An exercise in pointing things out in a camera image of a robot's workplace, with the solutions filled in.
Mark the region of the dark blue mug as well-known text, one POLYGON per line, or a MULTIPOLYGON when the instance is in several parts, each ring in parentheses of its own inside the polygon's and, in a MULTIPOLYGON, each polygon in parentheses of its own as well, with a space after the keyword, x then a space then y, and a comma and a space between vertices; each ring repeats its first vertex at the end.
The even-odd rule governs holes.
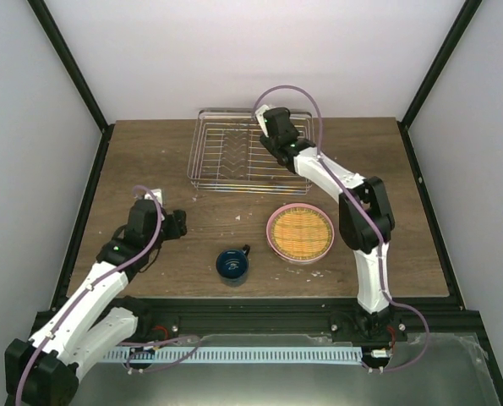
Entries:
POLYGON ((223 250, 216 258, 216 272, 227 286, 237 287, 245 283, 249 274, 250 246, 223 250))

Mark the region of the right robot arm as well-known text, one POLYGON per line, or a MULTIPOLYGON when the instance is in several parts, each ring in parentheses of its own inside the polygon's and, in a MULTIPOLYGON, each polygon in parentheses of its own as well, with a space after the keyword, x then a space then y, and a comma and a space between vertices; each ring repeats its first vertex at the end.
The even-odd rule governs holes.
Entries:
POLYGON ((263 105, 254 116, 263 132, 260 143, 278 164, 338 204, 339 232, 357 267, 359 309, 354 324, 361 338, 376 340, 391 318, 387 253, 395 220, 383 181, 353 173, 323 155, 299 133, 287 108, 263 105))

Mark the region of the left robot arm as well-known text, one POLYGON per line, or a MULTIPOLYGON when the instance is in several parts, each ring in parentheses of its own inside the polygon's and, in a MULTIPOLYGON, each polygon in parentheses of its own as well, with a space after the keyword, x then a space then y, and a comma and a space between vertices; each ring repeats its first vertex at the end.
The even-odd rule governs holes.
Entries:
POLYGON ((187 233, 183 210, 166 212, 158 199, 140 199, 128 220, 96 257, 86 279, 51 320, 4 353, 7 403, 67 405, 103 356, 127 340, 153 332, 145 301, 118 295, 148 265, 163 242, 187 233))

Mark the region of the pink plate with woven pattern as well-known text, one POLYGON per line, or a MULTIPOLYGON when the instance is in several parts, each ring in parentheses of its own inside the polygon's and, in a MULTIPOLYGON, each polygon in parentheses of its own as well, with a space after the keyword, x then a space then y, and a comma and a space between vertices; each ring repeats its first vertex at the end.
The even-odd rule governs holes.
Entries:
POLYGON ((320 208, 292 203, 271 214, 266 224, 266 239, 283 260, 310 265, 329 253, 335 241, 335 229, 320 208))

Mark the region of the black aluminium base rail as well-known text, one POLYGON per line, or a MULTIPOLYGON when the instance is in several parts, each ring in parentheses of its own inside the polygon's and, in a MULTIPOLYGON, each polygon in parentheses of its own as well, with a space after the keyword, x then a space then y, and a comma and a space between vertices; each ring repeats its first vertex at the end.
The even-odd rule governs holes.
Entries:
POLYGON ((367 317, 355 299, 114 299, 94 316, 99 324, 116 307, 139 314, 135 341, 196 335, 327 336, 333 342, 369 345, 398 342, 418 333, 484 335, 475 310, 448 298, 410 298, 415 312, 399 308, 367 317))

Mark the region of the left black frame post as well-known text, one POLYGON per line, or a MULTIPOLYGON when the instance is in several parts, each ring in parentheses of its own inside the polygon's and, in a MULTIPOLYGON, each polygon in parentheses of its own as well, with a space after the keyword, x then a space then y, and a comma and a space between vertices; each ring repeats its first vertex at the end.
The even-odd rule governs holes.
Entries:
POLYGON ((73 82, 96 126, 102 133, 106 133, 110 125, 102 113, 46 2, 43 0, 28 0, 27 3, 44 30, 47 39, 51 42, 52 48, 64 66, 68 77, 73 82))

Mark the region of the black frame post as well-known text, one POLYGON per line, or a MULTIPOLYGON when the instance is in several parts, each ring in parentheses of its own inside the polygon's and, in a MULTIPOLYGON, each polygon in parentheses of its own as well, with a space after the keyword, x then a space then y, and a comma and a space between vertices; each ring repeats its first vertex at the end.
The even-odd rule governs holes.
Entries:
POLYGON ((73 82, 96 126, 102 133, 106 133, 110 125, 102 113, 46 2, 43 0, 28 0, 27 3, 44 30, 47 39, 51 42, 52 48, 64 66, 68 77, 73 82))
POLYGON ((397 122, 401 130, 409 130, 416 120, 482 2, 482 0, 466 0, 463 2, 407 111, 403 115, 402 120, 397 122))

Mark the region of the right black frame post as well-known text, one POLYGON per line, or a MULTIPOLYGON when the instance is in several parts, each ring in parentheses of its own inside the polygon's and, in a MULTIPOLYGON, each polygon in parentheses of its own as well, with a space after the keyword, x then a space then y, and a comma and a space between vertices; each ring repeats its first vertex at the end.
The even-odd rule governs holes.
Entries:
POLYGON ((401 130, 409 130, 416 120, 482 2, 482 0, 466 0, 463 2, 407 111, 403 115, 402 120, 397 122, 401 130))

